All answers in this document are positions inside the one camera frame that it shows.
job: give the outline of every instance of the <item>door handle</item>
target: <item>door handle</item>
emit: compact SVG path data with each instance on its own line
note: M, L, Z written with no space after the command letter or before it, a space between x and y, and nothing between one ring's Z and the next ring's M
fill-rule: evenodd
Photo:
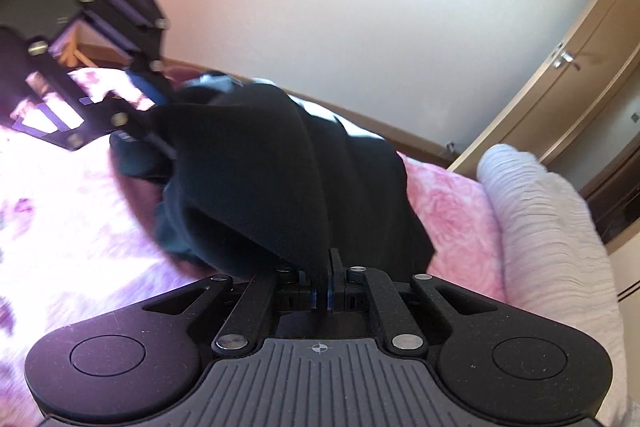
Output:
M575 61L575 57L564 50L556 55L556 60L554 60L554 67L557 70L563 64L571 64L576 69L576 71L580 71L582 69L580 64Z

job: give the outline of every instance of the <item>floral blanket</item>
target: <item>floral blanket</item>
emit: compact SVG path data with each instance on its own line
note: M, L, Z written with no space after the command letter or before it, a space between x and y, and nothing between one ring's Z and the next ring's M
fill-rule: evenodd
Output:
M94 100L148 101L116 70L73 73ZM500 230L481 185L403 157L407 192L436 248L430 273L504 300ZM22 375L44 334L187 284L146 235L108 138L77 152L0 128L0 427L42 419Z

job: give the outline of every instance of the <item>black cloth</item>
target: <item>black cloth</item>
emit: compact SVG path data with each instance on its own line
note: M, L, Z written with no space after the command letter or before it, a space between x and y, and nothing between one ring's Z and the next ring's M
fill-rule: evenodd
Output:
M326 273L332 247L345 266L379 268L396 281L424 272L433 246L387 142L349 136L274 86L178 98L191 103L148 111L176 150L173 164L111 137L123 173L165 185L156 209L162 247L235 277L282 264Z

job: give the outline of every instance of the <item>white fabric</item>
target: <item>white fabric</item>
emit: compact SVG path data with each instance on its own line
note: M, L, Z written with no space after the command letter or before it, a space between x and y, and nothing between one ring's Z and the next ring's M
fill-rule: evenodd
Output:
M640 426L640 405L629 400L629 407L626 411L625 420L621 427L638 427Z
M627 404L622 316L586 203L533 155L508 145L484 154L478 181L502 228L507 302L582 330L605 347L613 381L597 419L620 425Z
M266 78L252 78L251 80L256 84L269 84L270 86L276 86L275 82L267 80ZM326 107L322 107L322 105L315 102L309 102L308 100L303 100L302 98L293 96L292 94L289 95L289 98L313 116L318 116L319 118L324 118L328 121L339 121L349 136L368 136L369 138L378 138L382 140L382 136L372 133L371 131L367 131L362 127L358 127L346 118L335 114Z

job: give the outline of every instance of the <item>wooden door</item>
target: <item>wooden door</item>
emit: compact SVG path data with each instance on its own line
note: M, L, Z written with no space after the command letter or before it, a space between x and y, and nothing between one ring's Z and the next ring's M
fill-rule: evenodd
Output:
M452 163L474 177L482 154L508 143L548 163L580 133L640 62L640 0L592 0L505 109ZM566 52L574 61L560 60Z

